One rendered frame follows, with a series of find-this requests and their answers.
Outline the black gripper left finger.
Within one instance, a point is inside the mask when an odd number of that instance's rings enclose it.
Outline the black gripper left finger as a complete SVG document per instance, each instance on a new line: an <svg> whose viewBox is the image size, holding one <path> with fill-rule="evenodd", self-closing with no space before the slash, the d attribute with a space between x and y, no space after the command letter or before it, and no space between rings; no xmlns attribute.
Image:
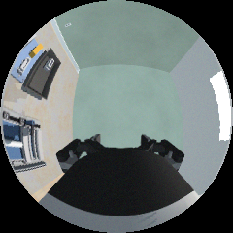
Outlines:
<svg viewBox="0 0 233 233"><path fill-rule="evenodd" d="M67 170L79 160L83 152L89 155L97 151L112 150L109 147L104 147L100 143L100 134L96 134L93 138L85 139L84 142L81 142L80 139L75 139L60 150L56 154L56 157L63 173L66 173Z"/></svg>

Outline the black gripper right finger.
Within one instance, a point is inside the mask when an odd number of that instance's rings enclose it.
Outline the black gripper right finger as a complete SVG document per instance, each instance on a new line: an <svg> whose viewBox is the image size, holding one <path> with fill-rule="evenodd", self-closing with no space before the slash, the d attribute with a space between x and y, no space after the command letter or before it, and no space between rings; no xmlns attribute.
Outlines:
<svg viewBox="0 0 233 233"><path fill-rule="evenodd" d="M135 147L133 150L145 150L153 153L158 152L158 154L166 158L177 171L179 171L184 158L184 153L168 140L163 139L161 142L157 142L145 134L141 135L141 145Z"/></svg>

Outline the yellow rectangular block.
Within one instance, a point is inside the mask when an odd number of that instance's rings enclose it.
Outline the yellow rectangular block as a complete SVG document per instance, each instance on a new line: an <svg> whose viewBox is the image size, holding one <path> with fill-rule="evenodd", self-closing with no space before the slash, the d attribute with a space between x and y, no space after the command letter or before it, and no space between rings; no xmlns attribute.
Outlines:
<svg viewBox="0 0 233 233"><path fill-rule="evenodd" d="M43 48L42 44L38 45L33 51L31 51L29 56L33 58L42 48Z"/></svg>

